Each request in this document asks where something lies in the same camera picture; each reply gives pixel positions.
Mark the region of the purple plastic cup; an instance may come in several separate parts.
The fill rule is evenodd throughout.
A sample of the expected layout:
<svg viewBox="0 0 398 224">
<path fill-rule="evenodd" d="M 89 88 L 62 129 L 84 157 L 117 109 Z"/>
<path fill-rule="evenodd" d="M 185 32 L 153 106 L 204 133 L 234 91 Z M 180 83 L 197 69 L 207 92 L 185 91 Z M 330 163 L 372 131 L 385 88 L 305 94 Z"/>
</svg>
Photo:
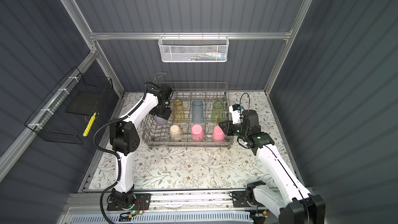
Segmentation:
<svg viewBox="0 0 398 224">
<path fill-rule="evenodd" d="M 158 125 L 167 125 L 167 123 L 168 123 L 168 120 L 167 120 L 167 119 L 161 118 L 161 117 L 159 117 L 159 116 L 155 116 L 154 119 L 155 119 L 155 122 L 156 122 Z"/>
</svg>

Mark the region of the pink plastic cup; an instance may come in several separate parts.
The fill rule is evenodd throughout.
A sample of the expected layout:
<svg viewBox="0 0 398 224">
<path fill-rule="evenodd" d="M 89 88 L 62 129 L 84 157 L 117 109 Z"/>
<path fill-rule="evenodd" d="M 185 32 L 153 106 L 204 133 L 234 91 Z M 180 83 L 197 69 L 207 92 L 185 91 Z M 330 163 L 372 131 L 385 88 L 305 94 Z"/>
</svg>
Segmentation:
<svg viewBox="0 0 398 224">
<path fill-rule="evenodd" d="M 195 124 L 191 129 L 191 137 L 195 142 L 202 142 L 204 140 L 204 130 L 200 124 Z"/>
<path fill-rule="evenodd" d="M 224 134 L 223 130 L 219 125 L 214 127 L 214 130 L 212 132 L 212 140 L 214 142 L 223 142 L 226 138 L 226 135 Z"/>
</svg>

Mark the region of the green glass cup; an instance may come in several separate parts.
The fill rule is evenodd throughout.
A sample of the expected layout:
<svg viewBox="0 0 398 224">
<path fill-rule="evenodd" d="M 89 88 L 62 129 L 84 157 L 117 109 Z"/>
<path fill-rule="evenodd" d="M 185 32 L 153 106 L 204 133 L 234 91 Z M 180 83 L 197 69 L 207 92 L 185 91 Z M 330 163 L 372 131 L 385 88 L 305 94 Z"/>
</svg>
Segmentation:
<svg viewBox="0 0 398 224">
<path fill-rule="evenodd" d="M 216 101 L 213 104 L 211 112 L 211 122 L 219 124 L 224 121 L 224 104 L 221 101 Z"/>
</svg>

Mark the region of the yellow glass cup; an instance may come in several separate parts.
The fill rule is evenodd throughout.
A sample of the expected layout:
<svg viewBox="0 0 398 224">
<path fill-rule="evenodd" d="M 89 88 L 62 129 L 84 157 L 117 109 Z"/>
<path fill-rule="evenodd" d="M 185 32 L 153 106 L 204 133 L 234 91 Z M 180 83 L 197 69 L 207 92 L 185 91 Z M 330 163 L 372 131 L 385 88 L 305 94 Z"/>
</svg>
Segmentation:
<svg viewBox="0 0 398 224">
<path fill-rule="evenodd" d="M 183 101 L 181 100 L 174 100 L 173 101 L 173 121 L 175 123 L 182 123 L 185 122 L 185 113 L 184 113 L 184 105 Z"/>
</svg>

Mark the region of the beige plastic cup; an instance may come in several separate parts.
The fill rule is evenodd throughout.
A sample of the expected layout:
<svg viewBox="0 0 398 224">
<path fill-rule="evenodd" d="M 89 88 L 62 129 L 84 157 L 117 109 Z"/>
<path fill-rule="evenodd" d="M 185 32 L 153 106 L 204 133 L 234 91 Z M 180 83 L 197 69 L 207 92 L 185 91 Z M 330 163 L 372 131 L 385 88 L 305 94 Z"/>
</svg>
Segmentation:
<svg viewBox="0 0 398 224">
<path fill-rule="evenodd" d="M 179 125 L 173 124 L 170 127 L 170 137 L 172 141 L 179 142 L 182 140 L 183 136 L 183 129 Z"/>
</svg>

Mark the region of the pink plastic cup front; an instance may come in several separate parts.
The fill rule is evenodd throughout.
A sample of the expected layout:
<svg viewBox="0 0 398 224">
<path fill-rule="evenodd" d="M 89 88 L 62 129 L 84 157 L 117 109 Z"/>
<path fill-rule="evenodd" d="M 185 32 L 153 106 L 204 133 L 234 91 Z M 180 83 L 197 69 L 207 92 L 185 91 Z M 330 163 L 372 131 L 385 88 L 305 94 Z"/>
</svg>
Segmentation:
<svg viewBox="0 0 398 224">
<path fill-rule="evenodd" d="M 191 129 L 191 137 L 195 142 L 202 142 L 204 140 L 204 130 L 200 124 L 195 124 Z"/>
</svg>

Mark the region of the blue translucent cup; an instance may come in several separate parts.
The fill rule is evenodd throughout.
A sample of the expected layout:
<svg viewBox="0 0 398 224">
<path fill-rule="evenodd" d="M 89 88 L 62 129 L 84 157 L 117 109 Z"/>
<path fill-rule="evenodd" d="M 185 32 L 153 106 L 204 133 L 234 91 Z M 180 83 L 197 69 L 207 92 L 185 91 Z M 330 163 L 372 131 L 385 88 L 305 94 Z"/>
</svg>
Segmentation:
<svg viewBox="0 0 398 224">
<path fill-rule="evenodd" d="M 204 122 L 204 104 L 200 100 L 192 102 L 192 122 L 202 124 Z"/>
</svg>

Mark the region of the grey wire dish rack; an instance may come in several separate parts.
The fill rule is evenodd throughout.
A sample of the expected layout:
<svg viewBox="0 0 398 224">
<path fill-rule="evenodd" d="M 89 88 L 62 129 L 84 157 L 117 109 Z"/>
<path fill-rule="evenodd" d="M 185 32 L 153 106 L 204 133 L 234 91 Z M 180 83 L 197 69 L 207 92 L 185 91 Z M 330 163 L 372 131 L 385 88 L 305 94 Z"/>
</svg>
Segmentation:
<svg viewBox="0 0 398 224">
<path fill-rule="evenodd" d="M 166 84 L 173 89 L 170 99 L 170 108 L 173 109 L 173 101 L 181 100 L 184 105 L 185 122 L 175 123 L 171 114 L 167 125 L 158 125 L 154 116 L 148 115 L 141 124 L 143 128 L 143 140 L 150 149 L 154 147 L 225 147 L 231 148 L 233 138 L 227 136 L 223 142 L 214 142 L 212 132 L 217 124 L 211 122 L 213 104 L 221 101 L 224 104 L 224 120 L 230 120 L 228 107 L 230 105 L 228 84 L 226 82 L 173 82 L 166 79 L 166 73 L 156 73 L 153 82 L 157 85 Z M 191 137 L 191 129 L 195 125 L 192 122 L 192 102 L 200 100 L 204 104 L 204 122 L 200 124 L 204 130 L 204 140 L 195 142 Z M 184 136 L 181 141 L 172 141 L 170 127 L 179 125 L 183 129 Z"/>
</svg>

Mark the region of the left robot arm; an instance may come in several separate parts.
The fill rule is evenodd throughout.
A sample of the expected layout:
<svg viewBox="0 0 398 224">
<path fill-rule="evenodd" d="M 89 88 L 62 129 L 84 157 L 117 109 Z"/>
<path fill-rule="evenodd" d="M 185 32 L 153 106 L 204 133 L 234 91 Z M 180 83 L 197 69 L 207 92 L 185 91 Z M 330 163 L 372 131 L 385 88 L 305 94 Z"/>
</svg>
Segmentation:
<svg viewBox="0 0 398 224">
<path fill-rule="evenodd" d="M 112 220 L 105 213 L 103 198 L 106 191 L 110 190 L 111 199 L 121 209 L 131 210 L 138 203 L 134 196 L 134 180 L 132 176 L 132 161 L 135 151 L 140 145 L 140 136 L 137 127 L 147 115 L 158 116 L 168 120 L 172 109 L 170 99 L 173 89 L 166 84 L 156 85 L 145 82 L 144 94 L 130 110 L 119 118 L 113 118 L 110 122 L 102 125 L 94 134 L 92 142 L 99 151 L 109 153 L 117 160 L 117 179 L 101 193 L 99 205 L 104 219 L 111 224 Z M 96 143 L 96 136 L 106 127 L 109 128 L 109 142 L 112 149 L 102 148 Z"/>
</svg>

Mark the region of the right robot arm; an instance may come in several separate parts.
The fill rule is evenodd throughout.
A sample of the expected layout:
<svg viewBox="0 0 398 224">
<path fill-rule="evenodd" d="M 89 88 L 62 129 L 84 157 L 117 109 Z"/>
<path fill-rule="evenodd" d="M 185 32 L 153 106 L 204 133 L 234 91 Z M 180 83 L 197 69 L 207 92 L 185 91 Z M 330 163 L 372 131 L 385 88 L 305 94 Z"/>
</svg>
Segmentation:
<svg viewBox="0 0 398 224">
<path fill-rule="evenodd" d="M 263 205 L 281 224 L 323 224 L 325 201 L 320 195 L 313 195 L 288 167 L 274 140 L 261 130 L 257 112 L 238 103 L 229 106 L 229 113 L 232 119 L 218 126 L 225 136 L 236 137 L 242 148 L 253 152 L 268 170 L 280 192 L 273 192 L 261 180 L 249 183 L 245 191 L 248 204 Z"/>
</svg>

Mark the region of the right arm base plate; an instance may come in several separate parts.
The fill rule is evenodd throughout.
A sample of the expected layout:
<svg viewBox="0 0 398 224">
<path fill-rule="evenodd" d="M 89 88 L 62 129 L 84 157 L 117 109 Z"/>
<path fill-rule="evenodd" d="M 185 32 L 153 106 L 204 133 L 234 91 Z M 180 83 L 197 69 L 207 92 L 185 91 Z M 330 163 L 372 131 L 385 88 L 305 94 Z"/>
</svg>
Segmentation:
<svg viewBox="0 0 398 224">
<path fill-rule="evenodd" d="M 232 198 L 233 206 L 235 208 L 251 207 L 244 190 L 231 191 L 229 195 Z"/>
</svg>

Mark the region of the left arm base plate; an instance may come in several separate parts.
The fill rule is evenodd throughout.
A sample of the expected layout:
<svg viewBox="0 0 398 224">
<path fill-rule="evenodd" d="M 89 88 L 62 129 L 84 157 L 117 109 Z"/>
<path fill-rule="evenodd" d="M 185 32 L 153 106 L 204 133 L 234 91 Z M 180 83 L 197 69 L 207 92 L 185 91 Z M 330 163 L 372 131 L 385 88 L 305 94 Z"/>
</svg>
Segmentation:
<svg viewBox="0 0 398 224">
<path fill-rule="evenodd" d="M 107 211 L 145 211 L 149 209 L 151 194 L 111 193 L 107 198 Z"/>
</svg>

